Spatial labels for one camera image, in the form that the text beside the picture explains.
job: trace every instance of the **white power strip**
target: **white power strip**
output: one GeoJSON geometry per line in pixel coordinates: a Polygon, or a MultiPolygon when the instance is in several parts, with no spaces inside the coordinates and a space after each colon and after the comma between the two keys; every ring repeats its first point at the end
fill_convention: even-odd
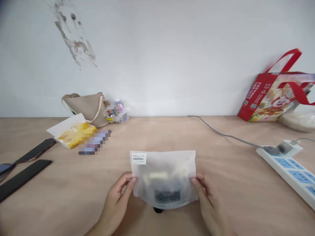
{"type": "Polygon", "coordinates": [[[315,175],[292,158],[303,148],[284,140],[279,155],[270,155],[262,148],[256,152],[310,205],[315,211],[315,175]]]}

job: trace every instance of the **black object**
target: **black object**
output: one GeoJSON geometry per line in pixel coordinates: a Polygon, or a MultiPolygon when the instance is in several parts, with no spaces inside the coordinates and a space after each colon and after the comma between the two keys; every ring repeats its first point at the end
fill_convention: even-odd
{"type": "Polygon", "coordinates": [[[0,203],[45,169],[52,161],[38,160],[0,186],[0,203]]]}
{"type": "Polygon", "coordinates": [[[3,175],[5,172],[9,171],[12,169],[15,165],[14,164],[8,164],[4,163],[0,165],[0,176],[3,175]]]}
{"type": "Polygon", "coordinates": [[[159,208],[155,208],[155,207],[153,207],[153,209],[154,209],[154,211],[156,212],[156,213],[162,213],[164,210],[162,210],[162,209],[159,209],[159,208]]]}
{"type": "Polygon", "coordinates": [[[26,153],[24,156],[22,156],[20,159],[18,159],[15,163],[21,163],[21,162],[28,162],[28,161],[34,161],[37,159],[41,154],[43,154],[46,150],[48,150],[51,146],[53,146],[56,143],[56,140],[53,138],[46,139],[41,144],[33,148],[31,151],[26,153]]]}

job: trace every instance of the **gray cable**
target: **gray cable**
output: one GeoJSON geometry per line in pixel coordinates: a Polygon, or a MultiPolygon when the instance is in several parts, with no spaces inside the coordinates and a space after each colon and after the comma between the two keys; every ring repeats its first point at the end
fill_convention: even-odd
{"type": "Polygon", "coordinates": [[[296,141],[299,141],[299,140],[301,140],[301,139],[306,139],[306,140],[310,140],[310,141],[315,142],[315,140],[313,140],[313,139],[309,139],[309,138],[299,138],[299,139],[297,139],[296,141]]]}
{"type": "Polygon", "coordinates": [[[263,147],[263,146],[259,146],[259,145],[256,145],[256,144],[253,144],[253,143],[249,143],[249,142],[246,142],[246,141],[244,141],[244,140],[242,140],[242,139],[239,139],[239,138],[237,138],[237,137],[234,137],[234,136],[232,136],[232,135],[226,135],[226,134],[222,134],[222,133],[220,133],[219,131],[216,131],[214,128],[212,128],[210,125],[208,125],[200,116],[193,116],[193,117],[198,117],[199,119],[201,119],[210,129],[212,129],[214,132],[216,132],[217,134],[220,134],[220,135],[223,135],[223,136],[225,136],[225,137],[230,137],[230,138],[234,138],[234,139],[236,139],[236,140],[238,140],[238,141],[241,141],[241,142],[243,142],[243,143],[246,143],[246,144],[249,144],[249,145],[251,145],[251,146],[254,146],[254,147],[257,147],[257,148],[265,148],[265,147],[263,147]]]}

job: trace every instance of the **translucent pouch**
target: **translucent pouch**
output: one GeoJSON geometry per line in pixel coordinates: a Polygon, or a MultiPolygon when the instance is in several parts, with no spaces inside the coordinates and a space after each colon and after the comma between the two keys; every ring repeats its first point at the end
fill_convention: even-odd
{"type": "Polygon", "coordinates": [[[153,207],[174,209],[198,200],[190,178],[196,177],[196,151],[130,151],[134,196],[153,207]]]}

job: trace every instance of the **red shopping bag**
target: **red shopping bag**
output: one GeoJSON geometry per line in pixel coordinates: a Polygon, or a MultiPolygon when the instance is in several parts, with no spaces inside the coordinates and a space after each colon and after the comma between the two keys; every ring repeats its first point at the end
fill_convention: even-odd
{"type": "Polygon", "coordinates": [[[249,122],[273,122],[286,112],[296,101],[315,106],[306,97],[306,92],[315,84],[315,74],[287,72],[301,56],[298,49],[285,53],[265,73],[259,74],[248,92],[238,116],[249,122]],[[282,58],[292,57],[280,73],[269,73],[282,58]]]}

